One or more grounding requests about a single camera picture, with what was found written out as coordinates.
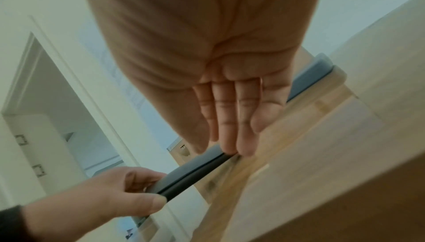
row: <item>fingernail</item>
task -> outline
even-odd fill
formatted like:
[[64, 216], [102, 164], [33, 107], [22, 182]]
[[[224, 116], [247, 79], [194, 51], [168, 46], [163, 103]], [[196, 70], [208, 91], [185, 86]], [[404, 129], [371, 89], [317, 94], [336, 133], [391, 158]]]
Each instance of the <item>fingernail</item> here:
[[155, 196], [155, 198], [152, 200], [152, 208], [150, 212], [155, 213], [161, 210], [161, 208], [163, 208], [166, 203], [167, 203], [167, 198], [165, 198], [164, 196], [162, 195]]

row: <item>hand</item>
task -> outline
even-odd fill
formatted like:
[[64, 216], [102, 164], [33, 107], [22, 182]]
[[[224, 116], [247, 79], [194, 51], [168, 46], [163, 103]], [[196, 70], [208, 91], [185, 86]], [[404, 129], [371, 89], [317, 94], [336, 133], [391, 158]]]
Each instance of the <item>hand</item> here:
[[317, 0], [89, 0], [122, 71], [203, 152], [254, 154]]
[[112, 218], [159, 211], [166, 198], [143, 191], [163, 176], [146, 168], [114, 168], [24, 206], [23, 216], [37, 241], [76, 241]]

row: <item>palm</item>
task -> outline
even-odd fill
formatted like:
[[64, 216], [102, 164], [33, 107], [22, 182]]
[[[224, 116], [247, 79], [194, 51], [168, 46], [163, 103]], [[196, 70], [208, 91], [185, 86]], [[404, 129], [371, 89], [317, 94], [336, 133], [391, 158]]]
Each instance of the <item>palm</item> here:
[[282, 110], [316, 0], [91, 0], [124, 73], [205, 150], [252, 155]]

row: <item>black sleeve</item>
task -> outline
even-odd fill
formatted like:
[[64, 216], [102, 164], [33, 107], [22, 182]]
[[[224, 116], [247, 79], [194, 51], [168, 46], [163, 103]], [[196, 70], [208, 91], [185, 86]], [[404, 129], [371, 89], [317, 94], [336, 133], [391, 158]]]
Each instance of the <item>black sleeve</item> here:
[[0, 241], [35, 242], [28, 233], [21, 206], [0, 211]]

